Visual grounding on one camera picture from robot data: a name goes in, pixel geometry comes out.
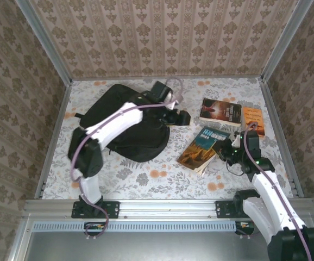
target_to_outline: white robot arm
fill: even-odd
[[[101,121],[100,123],[87,128],[85,130],[86,135],[90,135],[99,126],[103,125],[103,123],[109,121],[116,115],[120,115],[118,116],[118,118],[108,122],[108,124],[104,125],[103,128],[92,134],[92,139],[98,140],[100,149],[103,150],[115,137],[119,136],[122,132],[124,132],[131,126],[141,122],[142,120],[141,110],[134,109],[126,113],[123,113],[124,110],[133,107],[136,107],[134,103],[126,102],[117,112],[110,115],[108,118]],[[81,187],[83,189],[83,193],[91,203],[95,204],[102,198],[102,194],[99,189],[98,174],[95,174],[94,176],[91,177],[81,178],[80,182]]]
[[[240,164],[255,187],[237,191],[224,205],[216,202],[218,217],[249,216],[266,240],[271,261],[314,261],[314,228],[307,228],[290,205],[271,161],[261,156],[257,132],[241,132],[233,142],[218,141],[213,148],[230,166]]]

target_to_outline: black backpack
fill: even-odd
[[[138,92],[122,84],[113,85],[81,117],[80,126],[93,126],[119,110]],[[121,133],[107,145],[112,151],[137,162],[152,160],[168,144],[170,129],[158,119],[147,117]]]

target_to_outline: floral tablecloth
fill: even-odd
[[[272,161],[284,193],[292,197],[258,79],[181,80],[184,83],[184,101],[178,108],[190,113],[192,117],[190,126],[171,127],[167,147],[159,156],[146,163],[136,163],[115,152],[109,154],[106,148],[103,151],[104,167],[99,173],[100,189],[104,198],[106,200],[232,198],[235,191],[253,187],[246,175],[236,177],[229,173],[225,163],[218,157],[210,163],[203,176],[176,162],[203,126],[215,127],[231,134],[240,130],[200,120],[198,116],[203,98],[231,101],[262,109],[266,130],[266,137],[260,141],[262,154]],[[84,114],[109,87],[116,83],[143,91],[151,89],[154,82],[155,80],[150,79],[73,82],[43,199],[78,198],[78,184],[70,179],[70,161],[67,157],[72,132],[79,124],[79,119],[74,117],[75,113]],[[176,80],[170,81],[168,85],[175,91],[180,88]],[[240,173],[239,166],[233,166],[230,170]]]

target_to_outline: patterned wall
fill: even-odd
[[[297,0],[31,0],[75,79],[260,74]]]
[[[16,3],[0,0],[0,260],[34,197],[64,89]]]
[[[314,198],[314,3],[268,85],[304,193]]]

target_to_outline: book cover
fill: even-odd
[[[240,126],[241,123],[240,104],[203,99],[200,118],[207,121],[222,122],[233,126]]]
[[[243,129],[247,129],[249,124],[254,121],[257,121],[259,124],[256,128],[257,134],[259,135],[259,137],[264,137],[265,125],[263,124],[262,110],[250,107],[243,107]]]
[[[177,162],[198,173],[203,172],[204,168],[215,156],[213,145],[218,140],[228,138],[229,135],[229,133],[217,129],[204,127],[178,158]]]

